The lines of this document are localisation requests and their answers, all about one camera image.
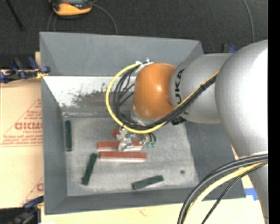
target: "green object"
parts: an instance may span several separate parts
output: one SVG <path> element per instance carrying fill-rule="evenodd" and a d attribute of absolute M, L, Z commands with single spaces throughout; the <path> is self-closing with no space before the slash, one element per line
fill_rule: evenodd
<path fill-rule="evenodd" d="M 98 155 L 96 153 L 92 153 L 90 155 L 90 159 L 88 161 L 88 165 L 87 165 L 84 177 L 82 177 L 82 182 L 81 182 L 82 185 L 88 185 L 91 173 L 93 171 L 94 164 L 97 160 L 97 157 L 98 157 Z"/>
<path fill-rule="evenodd" d="M 70 120 L 65 121 L 64 129 L 65 129 L 65 150 L 66 151 L 73 151 L 73 143 L 72 143 L 72 140 L 71 140 Z"/>
<path fill-rule="evenodd" d="M 157 176 L 154 176 L 154 177 L 143 179 L 141 181 L 133 182 L 132 183 L 132 188 L 134 190 L 138 190 L 138 189 L 142 189 L 142 188 L 145 188 L 149 185 L 155 184 L 157 182 L 162 182 L 162 181 L 164 181 L 163 176 L 162 175 L 157 175 Z"/>

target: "black cord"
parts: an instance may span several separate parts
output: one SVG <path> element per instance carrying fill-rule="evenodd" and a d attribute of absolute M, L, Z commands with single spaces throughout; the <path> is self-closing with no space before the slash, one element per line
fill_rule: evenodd
<path fill-rule="evenodd" d="M 240 176 L 238 176 L 237 178 L 235 178 L 234 180 L 232 180 L 231 183 L 229 183 L 229 185 L 225 188 L 225 190 L 222 192 L 222 194 L 218 197 L 218 199 L 216 200 L 216 202 L 214 203 L 214 205 L 211 207 L 210 211 L 207 213 L 207 215 L 205 216 L 204 220 L 201 222 L 201 224 L 204 224 L 207 219 L 210 217 L 210 215 L 212 214 L 212 212 L 215 210 L 215 208 L 219 205 L 220 201 L 223 199 L 223 197 L 226 195 L 226 193 L 232 188 L 232 186 L 238 181 L 240 180 L 242 177 L 248 175 L 249 173 L 265 166 L 267 164 L 266 163 L 263 163 L 263 164 L 260 164 L 254 168 L 252 168 L 251 170 L 248 170 L 246 172 L 244 172 L 243 174 L 241 174 Z"/>
<path fill-rule="evenodd" d="M 268 154 L 252 155 L 252 156 L 249 156 L 246 158 L 242 158 L 242 159 L 227 163 L 227 164 L 215 169 L 213 172 L 208 174 L 203 180 L 201 180 L 201 182 L 196 187 L 194 187 L 192 192 L 188 195 L 188 197 L 186 198 L 186 200 L 181 208 L 177 223 L 182 224 L 184 222 L 184 219 L 186 217 L 190 204 L 193 202 L 193 200 L 199 193 L 200 189 L 203 188 L 207 183 L 211 182 L 212 180 L 214 180 L 222 175 L 224 176 L 229 172 L 235 171 L 239 168 L 247 167 L 249 165 L 256 164 L 259 162 L 264 162 L 267 160 L 268 160 Z"/>
<path fill-rule="evenodd" d="M 25 27 L 23 26 L 23 24 L 22 24 L 21 20 L 19 19 L 17 13 L 15 12 L 13 5 L 11 4 L 11 2 L 9 0 L 5 0 L 5 2 L 7 3 L 10 11 L 12 12 L 16 22 L 18 23 L 20 30 L 24 31 Z"/>
<path fill-rule="evenodd" d="M 119 118 L 119 120 L 128 127 L 131 127 L 133 129 L 137 129 L 137 130 L 146 130 L 149 128 L 153 128 L 156 125 L 162 124 L 162 123 L 170 123 L 173 120 L 175 120 L 176 118 L 180 117 L 185 110 L 187 109 L 187 107 L 193 103 L 193 101 L 203 92 L 205 91 L 208 87 L 210 87 L 213 83 L 215 83 L 217 76 L 214 76 L 212 79 L 210 79 L 209 81 L 207 81 L 204 85 L 201 85 L 199 87 L 199 89 L 194 92 L 194 94 L 188 98 L 188 100 L 186 100 L 181 106 L 179 106 L 178 108 L 174 109 L 171 113 L 169 113 L 168 115 L 162 117 L 161 119 L 149 124 L 149 125 L 139 125 L 139 124 L 135 124 L 135 122 L 131 119 L 128 119 L 127 117 L 125 117 L 125 119 L 123 118 L 121 112 L 120 112 L 120 94 L 123 94 L 125 91 L 121 91 L 121 87 L 122 84 L 125 82 L 125 80 L 128 78 L 128 82 L 129 82 L 129 77 L 131 76 L 132 72 L 134 70 L 136 70 L 136 68 L 133 68 L 132 70 L 128 70 L 126 73 L 124 73 L 121 77 L 121 79 L 119 80 L 115 91 L 114 91 L 114 97 L 113 97 L 113 106 L 114 106 L 114 114 Z"/>

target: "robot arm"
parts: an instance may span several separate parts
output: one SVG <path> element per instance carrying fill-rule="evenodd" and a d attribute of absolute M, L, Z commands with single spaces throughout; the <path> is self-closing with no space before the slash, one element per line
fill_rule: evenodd
<path fill-rule="evenodd" d="M 171 121 L 170 114 L 175 113 L 191 122 L 221 123 L 239 156 L 267 151 L 267 56 L 268 41 L 265 40 L 234 54 L 208 54 L 186 60 L 176 69 L 165 63 L 149 64 L 140 70 L 134 84 L 130 119 L 134 128 L 129 128 L 112 113 L 108 92 L 107 107 L 118 124 L 130 132 L 153 132 Z M 126 70 L 132 72 L 138 67 L 134 64 Z M 120 72 L 113 80 L 122 74 L 127 77 L 128 73 Z M 195 95 L 195 101 L 183 106 L 182 112 L 176 112 L 197 87 L 204 89 L 202 82 L 209 77 L 214 77 L 216 82 Z M 253 172 L 250 179 L 268 224 L 267 167 Z"/>

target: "dark carpet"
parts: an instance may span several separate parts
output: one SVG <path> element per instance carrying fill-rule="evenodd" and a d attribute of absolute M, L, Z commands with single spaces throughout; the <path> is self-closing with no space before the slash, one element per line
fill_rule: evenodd
<path fill-rule="evenodd" d="M 50 20 L 47 0 L 10 0 L 10 4 L 24 30 L 6 0 L 0 0 L 0 68 L 9 67 L 16 56 L 33 55 L 39 49 L 39 31 L 115 33 L 112 20 L 98 7 L 82 19 L 65 21 Z M 239 49 L 268 38 L 267 0 L 98 0 L 95 4 L 112 15 L 119 35 L 200 40 L 205 53 L 219 53 L 227 43 Z M 0 224 L 21 211 L 0 210 Z"/>

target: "handheld device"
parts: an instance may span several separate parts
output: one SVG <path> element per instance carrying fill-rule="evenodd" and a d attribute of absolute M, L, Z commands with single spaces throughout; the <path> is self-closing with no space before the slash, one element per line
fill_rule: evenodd
<path fill-rule="evenodd" d="M 48 0 L 53 11 L 63 18 L 77 18 L 91 11 L 89 0 Z"/>

